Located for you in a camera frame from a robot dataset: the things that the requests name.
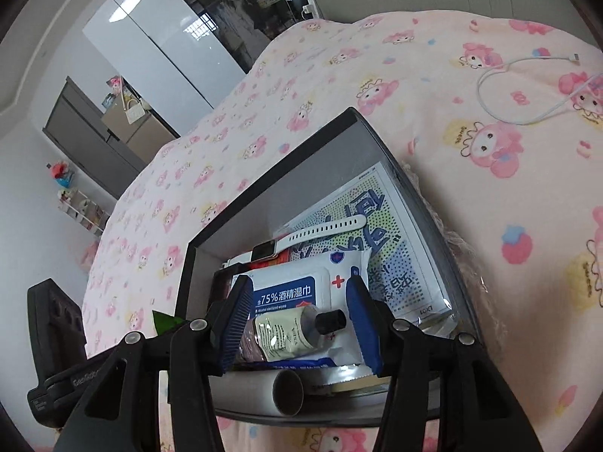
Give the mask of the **white paper roll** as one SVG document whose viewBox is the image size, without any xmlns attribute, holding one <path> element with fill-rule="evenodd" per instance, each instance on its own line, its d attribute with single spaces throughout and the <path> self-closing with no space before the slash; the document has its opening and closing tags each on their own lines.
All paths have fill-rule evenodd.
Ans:
<svg viewBox="0 0 603 452">
<path fill-rule="evenodd" d="M 292 370 L 231 371 L 210 377 L 216 409 L 261 417 L 289 417 L 300 412 L 305 389 Z"/>
</svg>

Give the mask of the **blue white picture book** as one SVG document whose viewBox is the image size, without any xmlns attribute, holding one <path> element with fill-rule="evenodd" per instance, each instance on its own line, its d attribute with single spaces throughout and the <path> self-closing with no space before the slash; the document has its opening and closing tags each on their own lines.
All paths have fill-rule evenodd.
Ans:
<svg viewBox="0 0 603 452">
<path fill-rule="evenodd" d="M 367 217 L 362 229 L 302 243 L 292 248 L 292 257 L 369 251 L 367 287 L 374 299 L 389 305 L 394 316 L 427 328 L 450 315 L 452 300 L 435 257 L 411 219 L 409 203 L 380 162 L 290 219 L 278 233 L 356 214 Z"/>
</svg>

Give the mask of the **grey door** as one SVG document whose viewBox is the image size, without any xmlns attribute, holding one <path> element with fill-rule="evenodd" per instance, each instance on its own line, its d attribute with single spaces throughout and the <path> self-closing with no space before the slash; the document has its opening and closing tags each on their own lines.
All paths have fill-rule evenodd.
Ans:
<svg viewBox="0 0 603 452">
<path fill-rule="evenodd" d="M 99 187 L 119 199 L 145 163 L 101 118 L 100 110 L 68 76 L 43 133 Z"/>
</svg>

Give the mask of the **white band smartwatch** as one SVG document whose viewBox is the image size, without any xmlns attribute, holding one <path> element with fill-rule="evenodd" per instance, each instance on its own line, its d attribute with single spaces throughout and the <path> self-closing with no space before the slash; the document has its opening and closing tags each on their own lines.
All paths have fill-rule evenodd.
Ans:
<svg viewBox="0 0 603 452">
<path fill-rule="evenodd" d="M 313 226 L 292 232 L 280 239 L 271 239 L 258 244 L 254 246 L 253 250 L 228 259 L 222 264 L 222 268 L 227 268 L 238 263 L 247 264 L 270 260 L 276 258 L 281 252 L 298 244 L 359 230 L 366 226 L 366 223 L 366 216 L 356 214 L 341 219 L 325 221 L 325 223 L 313 224 Z"/>
</svg>

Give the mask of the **dark grey cardboard box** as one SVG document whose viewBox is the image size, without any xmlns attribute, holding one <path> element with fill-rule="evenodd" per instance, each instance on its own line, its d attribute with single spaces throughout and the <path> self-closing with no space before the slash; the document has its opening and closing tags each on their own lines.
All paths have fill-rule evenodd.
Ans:
<svg viewBox="0 0 603 452">
<path fill-rule="evenodd" d="M 478 345 L 460 268 L 413 186 L 348 109 L 213 214 L 189 243 L 178 315 L 214 312 L 253 285 L 231 370 L 210 381 L 221 415 L 376 426 L 389 401 L 435 417 Z"/>
</svg>

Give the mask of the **pink cartoon print blanket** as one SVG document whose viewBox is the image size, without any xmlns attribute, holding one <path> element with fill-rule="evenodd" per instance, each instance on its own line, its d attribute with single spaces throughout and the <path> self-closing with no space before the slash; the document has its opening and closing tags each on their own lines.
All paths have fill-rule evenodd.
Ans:
<svg viewBox="0 0 603 452">
<path fill-rule="evenodd" d="M 289 29 L 122 195 L 91 267 L 87 352 L 176 306 L 187 244 L 346 108 L 476 252 L 502 372 L 547 451 L 602 392 L 602 55 L 541 23 L 392 12 Z"/>
</svg>

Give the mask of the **hand cream tube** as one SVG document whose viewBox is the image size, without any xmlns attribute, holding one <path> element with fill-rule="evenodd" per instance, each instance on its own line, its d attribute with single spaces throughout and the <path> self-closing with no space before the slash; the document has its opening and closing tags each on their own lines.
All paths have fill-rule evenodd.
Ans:
<svg viewBox="0 0 603 452">
<path fill-rule="evenodd" d="M 265 312 L 247 321 L 235 361 L 271 363 L 309 355 L 346 325 L 341 309 L 321 312 L 306 305 Z"/>
</svg>

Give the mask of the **brown cardboard boxes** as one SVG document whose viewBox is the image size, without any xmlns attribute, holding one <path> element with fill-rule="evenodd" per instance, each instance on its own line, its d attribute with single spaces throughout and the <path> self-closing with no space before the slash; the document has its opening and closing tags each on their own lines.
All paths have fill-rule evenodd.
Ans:
<svg viewBox="0 0 603 452">
<path fill-rule="evenodd" d="M 150 163 L 162 147 L 177 138 L 158 114 L 127 87 L 122 87 L 115 96 L 102 121 L 112 135 L 145 163 Z"/>
</svg>

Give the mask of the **white blue wet wipes pack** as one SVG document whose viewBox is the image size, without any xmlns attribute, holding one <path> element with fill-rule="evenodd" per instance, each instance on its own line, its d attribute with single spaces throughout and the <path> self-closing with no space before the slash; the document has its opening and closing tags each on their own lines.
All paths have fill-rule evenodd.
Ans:
<svg viewBox="0 0 603 452">
<path fill-rule="evenodd" d="M 341 309 L 346 328 L 325 339 L 315 353 L 271 363 L 236 363 L 257 368 L 307 368 L 358 365 L 364 362 L 350 320 L 346 284 L 354 275 L 367 279 L 369 251 L 331 251 L 281 264 L 250 270 L 245 275 L 253 283 L 253 303 L 248 320 L 265 312 L 314 305 L 321 312 Z"/>
</svg>

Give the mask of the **white glossy wardrobe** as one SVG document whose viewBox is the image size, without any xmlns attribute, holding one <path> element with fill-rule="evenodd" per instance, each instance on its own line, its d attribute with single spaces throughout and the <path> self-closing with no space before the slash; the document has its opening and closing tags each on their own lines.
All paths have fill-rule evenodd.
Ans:
<svg viewBox="0 0 603 452">
<path fill-rule="evenodd" d="M 84 35 L 160 115 L 202 115 L 244 77 L 184 0 L 106 0 Z"/>
</svg>

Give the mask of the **white small shelf rack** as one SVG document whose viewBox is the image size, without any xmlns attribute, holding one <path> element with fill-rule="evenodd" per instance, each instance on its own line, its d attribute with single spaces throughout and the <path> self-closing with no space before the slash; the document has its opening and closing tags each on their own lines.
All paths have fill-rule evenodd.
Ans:
<svg viewBox="0 0 603 452">
<path fill-rule="evenodd" d="M 58 200 L 58 208 L 79 226 L 95 237 L 102 236 L 109 214 L 89 196 L 79 189 L 61 189 Z"/>
</svg>

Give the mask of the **green yellow snack bag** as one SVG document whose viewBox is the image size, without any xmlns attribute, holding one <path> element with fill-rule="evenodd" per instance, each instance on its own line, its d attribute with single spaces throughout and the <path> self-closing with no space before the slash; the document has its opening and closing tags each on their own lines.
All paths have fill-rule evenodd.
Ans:
<svg viewBox="0 0 603 452">
<path fill-rule="evenodd" d="M 152 321 L 154 330 L 158 336 L 168 334 L 170 331 L 175 331 L 185 322 L 181 317 L 156 310 L 152 311 Z"/>
</svg>

